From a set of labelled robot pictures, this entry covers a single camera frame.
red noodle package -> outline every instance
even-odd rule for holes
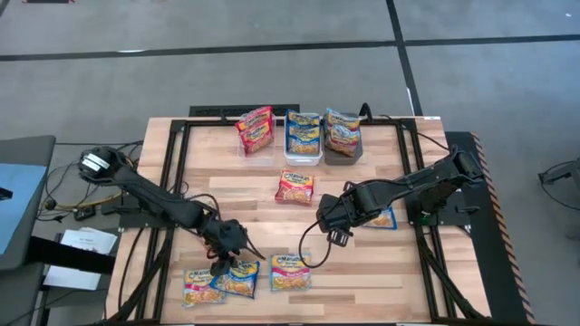
[[[253,153],[274,140],[272,121],[263,120],[259,124],[239,133],[246,154]]]
[[[261,107],[250,111],[242,120],[236,123],[237,131],[252,129],[265,120],[272,121],[272,107]]]
[[[280,187],[275,201],[310,205],[314,193],[314,177],[302,176],[290,171],[282,171]]]

plastic bin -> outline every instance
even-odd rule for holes
[[[320,116],[318,115],[318,113],[300,113],[302,115],[305,115],[306,117],[318,117],[320,118]],[[322,134],[323,131],[320,130],[320,142],[319,142],[319,149],[318,149],[318,155],[301,155],[301,154],[295,154],[295,153],[288,153],[288,146],[286,144],[286,142],[288,141],[288,138],[286,136],[286,124],[288,122],[288,116],[284,117],[284,156],[286,157],[286,163],[289,166],[293,166],[293,167],[315,167],[318,165],[318,163],[320,163],[320,161],[323,158],[323,138],[322,138]]]

instant noodle packet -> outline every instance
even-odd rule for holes
[[[301,128],[311,128],[320,125],[320,117],[308,117],[293,110],[288,110],[288,122]]]
[[[251,129],[240,132],[239,137],[242,140],[244,152],[246,152],[246,154],[253,153],[274,140],[272,121],[263,120]]]
[[[310,205],[314,193],[314,177],[302,176],[291,171],[282,171],[275,201]]]
[[[328,129],[333,126],[344,126],[348,130],[356,131],[359,129],[360,123],[358,118],[348,117],[331,108],[326,108],[326,125]]]
[[[396,230],[397,220],[395,219],[395,214],[392,211],[392,207],[389,206],[389,208],[383,210],[380,215],[363,224],[362,226],[381,228],[386,230]]]
[[[320,126],[288,128],[288,152],[316,155],[320,152]]]
[[[335,125],[330,128],[326,135],[324,145],[352,158],[360,140],[361,132],[359,130],[351,131],[345,126]]]
[[[303,255],[307,264],[310,254]],[[270,290],[307,290],[312,286],[310,268],[298,254],[273,254],[270,257]]]
[[[252,129],[263,121],[269,120],[272,123],[273,119],[272,107],[266,106],[250,111],[242,120],[236,122],[237,131]]]
[[[209,270],[185,271],[183,303],[185,308],[201,303],[222,303],[226,293],[209,287],[213,276]]]
[[[209,286],[216,290],[254,299],[260,262],[238,262],[227,274],[216,276]]]

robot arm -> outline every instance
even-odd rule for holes
[[[236,266],[231,254],[247,249],[265,259],[255,248],[248,247],[247,230],[237,220],[221,221],[219,212],[197,200],[187,200],[140,176],[116,149],[99,147],[84,153],[79,163],[81,177],[97,186],[117,186],[138,198],[145,212],[168,219],[185,229],[195,229],[217,257],[211,265],[213,275],[221,275]]]
[[[447,157],[407,176],[367,180],[358,185],[347,182],[339,197],[323,195],[316,212],[317,223],[324,233],[329,233],[329,242],[346,246],[353,236],[351,227],[374,219],[393,201],[417,194],[421,211],[436,213],[455,190],[464,184],[478,183],[482,176],[476,160],[454,147]]]

orange and black hazard tape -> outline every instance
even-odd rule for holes
[[[530,323],[536,323],[536,320],[534,319],[534,313],[532,312],[532,307],[530,306],[529,299],[527,298],[526,286],[522,281],[522,275],[521,272],[519,271],[519,267],[517,267],[516,254],[514,253],[514,247],[511,244],[511,240],[509,239],[508,229],[506,228],[506,220],[504,219],[504,216],[501,214],[498,195],[496,195],[496,189],[494,188],[493,181],[491,180],[491,176],[489,175],[488,162],[486,161],[486,158],[483,155],[483,148],[481,147],[481,142],[479,141],[478,135],[472,132],[471,136],[473,137],[475,147],[478,150],[478,158],[479,164],[481,165],[481,171],[483,172],[483,176],[486,179],[486,183],[488,184],[489,197],[491,198],[493,210],[496,215],[496,220],[498,221],[498,227],[499,231],[501,231],[501,237],[504,240],[507,258],[511,263],[511,270],[514,273],[514,278],[516,279],[517,288],[519,290],[519,296],[522,298],[522,305],[524,306],[524,310],[526,311],[527,321],[529,321]]]

